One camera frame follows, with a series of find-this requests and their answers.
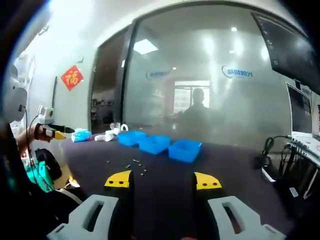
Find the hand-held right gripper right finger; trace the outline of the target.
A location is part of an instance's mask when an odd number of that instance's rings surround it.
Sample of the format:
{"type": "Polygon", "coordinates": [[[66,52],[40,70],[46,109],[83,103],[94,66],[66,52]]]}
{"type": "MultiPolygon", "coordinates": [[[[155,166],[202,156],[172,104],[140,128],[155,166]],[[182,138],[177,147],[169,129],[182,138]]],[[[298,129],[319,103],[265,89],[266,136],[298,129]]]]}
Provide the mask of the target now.
{"type": "Polygon", "coordinates": [[[286,236],[268,224],[236,196],[227,196],[219,180],[194,172],[193,215],[198,240],[284,240],[286,236]]]}

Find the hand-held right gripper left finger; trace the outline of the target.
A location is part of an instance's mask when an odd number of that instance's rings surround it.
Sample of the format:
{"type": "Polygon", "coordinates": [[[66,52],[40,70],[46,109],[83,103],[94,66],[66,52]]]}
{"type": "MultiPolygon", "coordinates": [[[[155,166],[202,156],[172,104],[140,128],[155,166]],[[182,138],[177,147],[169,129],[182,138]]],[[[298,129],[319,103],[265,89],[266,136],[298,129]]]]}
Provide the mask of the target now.
{"type": "Polygon", "coordinates": [[[68,223],[48,240],[133,240],[134,173],[126,170],[107,178],[102,195],[93,194],[73,210],[68,223]]]}

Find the person's left hand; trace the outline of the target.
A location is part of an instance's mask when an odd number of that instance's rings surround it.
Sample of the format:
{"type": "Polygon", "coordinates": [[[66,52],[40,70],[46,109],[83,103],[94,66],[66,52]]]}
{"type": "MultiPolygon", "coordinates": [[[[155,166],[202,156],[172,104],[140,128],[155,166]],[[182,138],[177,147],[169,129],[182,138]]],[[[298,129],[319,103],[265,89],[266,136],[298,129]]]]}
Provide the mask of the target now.
{"type": "Polygon", "coordinates": [[[52,137],[45,134],[43,125],[40,123],[33,124],[28,128],[28,140],[30,143],[34,140],[50,143],[52,139],[52,137]]]}

